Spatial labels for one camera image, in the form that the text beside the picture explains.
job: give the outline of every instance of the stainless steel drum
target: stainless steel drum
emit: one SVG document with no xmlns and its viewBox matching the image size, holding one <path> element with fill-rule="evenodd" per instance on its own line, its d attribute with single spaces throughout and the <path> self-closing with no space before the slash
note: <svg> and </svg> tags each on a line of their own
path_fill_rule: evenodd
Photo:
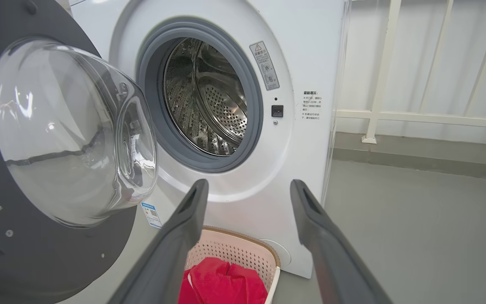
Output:
<svg viewBox="0 0 486 304">
<path fill-rule="evenodd" d="M 220 52 L 194 38 L 181 41 L 164 70 L 164 96 L 177 129 L 197 149 L 229 156 L 247 128 L 238 76 Z"/>
</svg>

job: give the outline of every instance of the white wall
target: white wall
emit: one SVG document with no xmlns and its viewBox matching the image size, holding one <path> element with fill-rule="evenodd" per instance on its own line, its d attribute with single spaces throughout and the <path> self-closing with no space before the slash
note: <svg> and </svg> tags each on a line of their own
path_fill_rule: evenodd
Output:
<svg viewBox="0 0 486 304">
<path fill-rule="evenodd" d="M 353 2 L 343 92 L 338 109 L 370 110 L 389 1 Z M 418 111 L 446 0 L 402 0 L 384 111 Z M 486 49 L 486 0 L 455 0 L 426 112 L 462 115 Z M 472 111 L 486 116 L 486 77 Z M 366 119 L 338 119 L 337 130 L 365 133 Z M 486 128 L 378 121 L 378 134 L 486 144 Z"/>
</svg>

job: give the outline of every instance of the laundry basket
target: laundry basket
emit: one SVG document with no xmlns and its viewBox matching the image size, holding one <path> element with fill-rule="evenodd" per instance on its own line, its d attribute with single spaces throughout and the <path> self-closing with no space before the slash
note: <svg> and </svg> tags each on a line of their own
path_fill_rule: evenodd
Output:
<svg viewBox="0 0 486 304">
<path fill-rule="evenodd" d="M 280 275 L 280 260 L 271 246 L 240 233 L 204 226 L 200 241 L 187 255 L 185 270 L 207 257 L 256 270 L 266 286 L 265 304 L 272 302 Z"/>
</svg>

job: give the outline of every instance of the concrete floor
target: concrete floor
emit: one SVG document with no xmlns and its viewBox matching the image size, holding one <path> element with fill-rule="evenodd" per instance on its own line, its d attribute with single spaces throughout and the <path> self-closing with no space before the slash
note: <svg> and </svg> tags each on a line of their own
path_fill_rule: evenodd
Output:
<svg viewBox="0 0 486 304">
<path fill-rule="evenodd" d="M 334 161 L 326 211 L 398 304 L 486 303 L 486 179 Z M 64 304 L 103 304 L 156 235 L 141 210 L 116 263 Z M 282 273 L 275 304 L 320 304 Z"/>
</svg>

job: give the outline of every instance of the transparent door glass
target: transparent door glass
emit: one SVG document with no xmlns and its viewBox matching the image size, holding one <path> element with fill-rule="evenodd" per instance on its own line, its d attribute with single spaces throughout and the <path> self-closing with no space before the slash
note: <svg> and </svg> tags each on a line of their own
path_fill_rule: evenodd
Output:
<svg viewBox="0 0 486 304">
<path fill-rule="evenodd" d="M 0 58 L 0 152 L 50 218 L 89 227 L 147 198 L 157 179 L 142 91 L 102 59 L 51 40 Z"/>
</svg>

